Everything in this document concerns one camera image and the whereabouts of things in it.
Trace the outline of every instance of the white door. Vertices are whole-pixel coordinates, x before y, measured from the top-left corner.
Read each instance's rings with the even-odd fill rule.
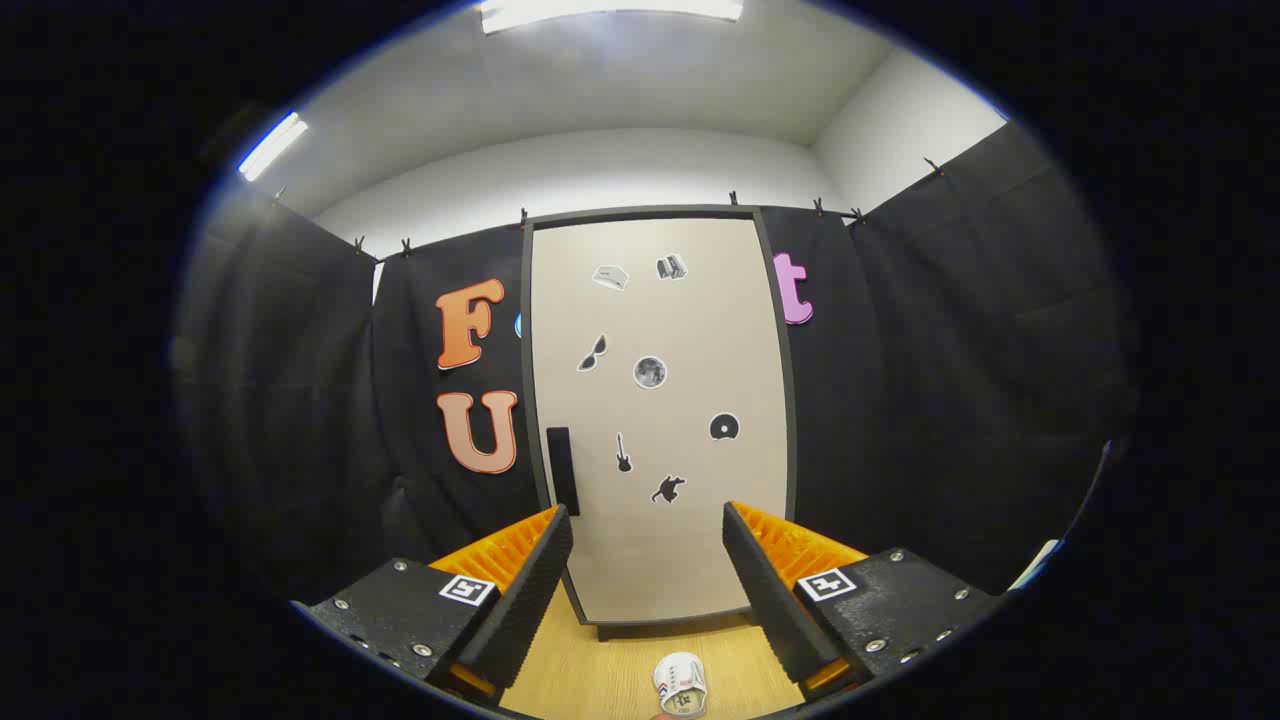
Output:
[[[748,606],[721,542],[723,503],[781,516],[787,497],[765,261],[749,219],[535,225],[524,323],[539,437],[554,502],[547,428],[568,428],[580,507],[568,573],[590,623]]]

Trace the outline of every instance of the door handle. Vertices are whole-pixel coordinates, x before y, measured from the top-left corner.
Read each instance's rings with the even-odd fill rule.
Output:
[[[579,515],[577,482],[573,479],[573,455],[570,452],[568,428],[547,428],[547,451],[552,460],[552,483],[556,501],[564,503],[570,516]]]

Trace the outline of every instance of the fluorescent light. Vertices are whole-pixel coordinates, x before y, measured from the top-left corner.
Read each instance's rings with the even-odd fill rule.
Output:
[[[241,163],[239,172],[244,174],[244,179],[256,181],[257,176],[262,174],[262,170],[306,129],[307,124],[298,119],[298,114],[289,113],[289,117],[280,120],[280,124],[275,126]]]
[[[479,5],[485,35],[549,18],[618,10],[685,13],[723,20],[742,15],[742,0],[485,0]]]

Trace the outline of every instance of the black curtain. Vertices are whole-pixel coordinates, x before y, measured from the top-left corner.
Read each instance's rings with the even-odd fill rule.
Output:
[[[388,547],[429,562],[536,512],[525,411],[520,337],[524,231],[488,229],[388,258],[374,305],[374,382],[380,428],[399,474],[383,503]],[[440,310],[445,293],[497,278],[503,300],[490,304],[488,337],[476,363],[438,369]],[[494,448],[493,421],[480,397],[492,391],[518,397],[512,409],[516,464],[502,474],[472,473],[449,452],[435,398],[471,395],[471,432],[481,452]]]
[[[796,283],[813,316],[787,325],[796,416],[795,520],[864,552],[902,543],[879,509],[910,491],[897,478],[878,318],[861,259],[838,215],[762,208],[774,254],[805,268]]]
[[[385,559],[374,264],[243,182],[188,260],[173,361],[196,477],[250,570],[302,602]]]
[[[1103,443],[1135,410],[1137,325],[1102,238],[1014,124],[847,238],[879,332],[874,442],[890,459],[873,497],[864,483],[837,493],[846,537],[1004,592],[1070,525]]]

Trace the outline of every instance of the ceiling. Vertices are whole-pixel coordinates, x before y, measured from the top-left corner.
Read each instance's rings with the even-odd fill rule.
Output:
[[[489,37],[466,9],[311,95],[297,108],[307,132],[256,182],[315,217],[425,163],[541,135],[684,128],[808,146],[890,50],[795,0],[745,0],[736,23],[598,13]]]

